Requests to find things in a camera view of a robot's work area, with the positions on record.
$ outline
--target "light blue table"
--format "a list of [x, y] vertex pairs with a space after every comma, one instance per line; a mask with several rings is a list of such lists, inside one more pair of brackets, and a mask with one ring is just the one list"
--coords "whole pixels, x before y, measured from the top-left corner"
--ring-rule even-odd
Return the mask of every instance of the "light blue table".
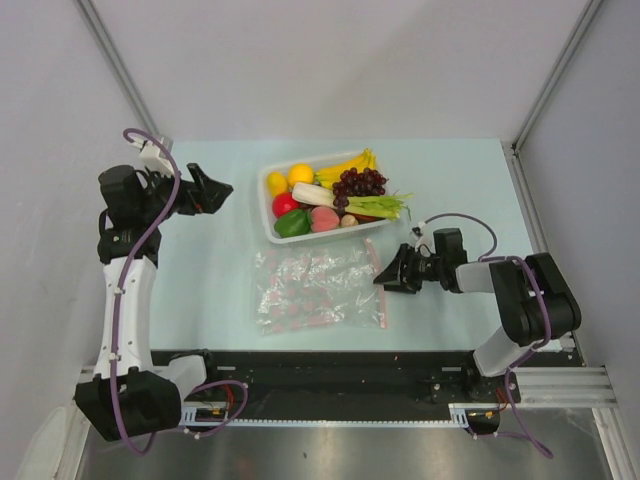
[[[173, 153], [181, 169], [197, 162], [235, 191], [213, 216], [176, 215], [162, 225], [152, 348], [425, 351], [469, 350], [484, 343], [499, 326], [492, 296], [454, 295], [428, 283], [416, 296], [387, 293], [386, 330], [332, 325], [260, 334], [252, 264], [256, 253], [272, 244], [258, 212], [258, 172], [270, 164], [364, 147], [373, 149], [395, 186], [415, 193], [409, 203], [413, 224], [405, 219], [367, 234], [384, 265], [408, 241], [418, 219], [441, 212], [464, 212], [488, 222], [499, 238], [497, 254], [531, 253], [498, 140], [178, 142]], [[460, 227], [470, 258], [491, 246], [481, 227], [462, 219], [430, 226]]]

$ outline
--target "green bell pepper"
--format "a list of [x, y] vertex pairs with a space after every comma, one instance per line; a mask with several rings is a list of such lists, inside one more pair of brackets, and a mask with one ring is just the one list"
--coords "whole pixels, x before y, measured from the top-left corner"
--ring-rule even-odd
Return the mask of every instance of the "green bell pepper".
[[307, 212], [296, 208], [281, 216], [276, 221], [273, 229], [278, 232], [282, 238], [296, 237], [309, 233], [311, 231], [311, 222], [309, 221]]

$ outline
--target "red grapes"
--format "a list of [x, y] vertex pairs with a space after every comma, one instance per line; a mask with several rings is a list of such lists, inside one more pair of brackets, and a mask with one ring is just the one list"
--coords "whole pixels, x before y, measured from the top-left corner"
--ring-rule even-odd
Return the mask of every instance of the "red grapes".
[[365, 168], [362, 173], [358, 173], [355, 168], [345, 170], [340, 175], [340, 181], [332, 185], [333, 194], [336, 196], [333, 206], [344, 210], [349, 205], [347, 197], [384, 195], [386, 191], [383, 185], [386, 183], [387, 179], [377, 170]]

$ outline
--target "plastic bag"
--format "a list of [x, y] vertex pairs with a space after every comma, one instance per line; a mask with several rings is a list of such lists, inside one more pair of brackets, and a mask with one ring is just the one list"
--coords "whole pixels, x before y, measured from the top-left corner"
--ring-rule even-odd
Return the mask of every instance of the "plastic bag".
[[270, 249], [255, 258], [264, 334], [342, 323], [387, 328], [380, 265], [369, 239]]

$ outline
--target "white wall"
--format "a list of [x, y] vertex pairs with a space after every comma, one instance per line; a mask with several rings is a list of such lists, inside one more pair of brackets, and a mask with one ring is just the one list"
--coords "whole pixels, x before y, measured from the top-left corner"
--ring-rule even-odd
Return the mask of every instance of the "white wall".
[[97, 0], [180, 140], [511, 140], [586, 0]]
[[605, 2], [525, 144], [550, 248], [584, 315], [589, 363], [605, 364], [640, 445], [640, 2]]
[[73, 2], [0, 7], [0, 477], [99, 348], [97, 175], [135, 118]]

